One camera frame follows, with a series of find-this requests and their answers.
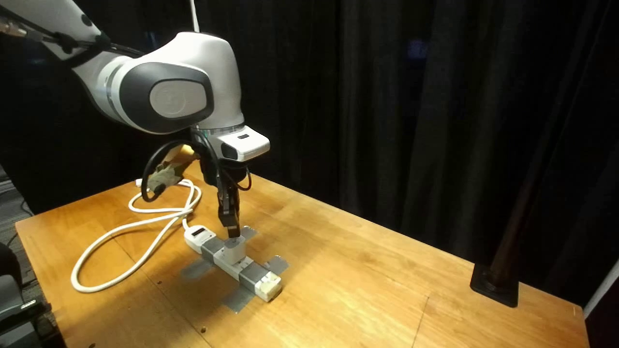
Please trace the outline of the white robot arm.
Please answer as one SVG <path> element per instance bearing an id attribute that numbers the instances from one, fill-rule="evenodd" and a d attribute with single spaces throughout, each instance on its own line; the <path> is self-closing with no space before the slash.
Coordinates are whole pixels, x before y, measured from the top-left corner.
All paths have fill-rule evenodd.
<path id="1" fill-rule="evenodd" d="M 216 188 L 218 219 L 235 238 L 237 182 L 245 165 L 268 151 L 241 113 L 235 55 L 227 41 L 181 31 L 131 57 L 115 47 L 73 0 L 0 0 L 1 31 L 46 47 L 80 80 L 109 120 L 150 136 L 185 132 Z"/>

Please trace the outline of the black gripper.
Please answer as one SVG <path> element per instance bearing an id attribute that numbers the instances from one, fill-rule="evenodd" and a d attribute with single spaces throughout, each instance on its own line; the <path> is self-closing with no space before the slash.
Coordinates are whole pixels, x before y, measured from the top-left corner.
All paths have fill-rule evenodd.
<path id="1" fill-rule="evenodd" d="M 241 180 L 249 174 L 245 165 L 218 159 L 210 142 L 204 138 L 195 140 L 195 149 L 198 157 L 198 167 L 202 180 L 208 186 L 229 184 L 241 192 L 247 192 L 249 186 L 241 186 Z M 227 238 L 239 236 L 239 203 L 237 194 L 229 194 L 224 188 L 218 188 L 218 221 L 227 231 Z"/>

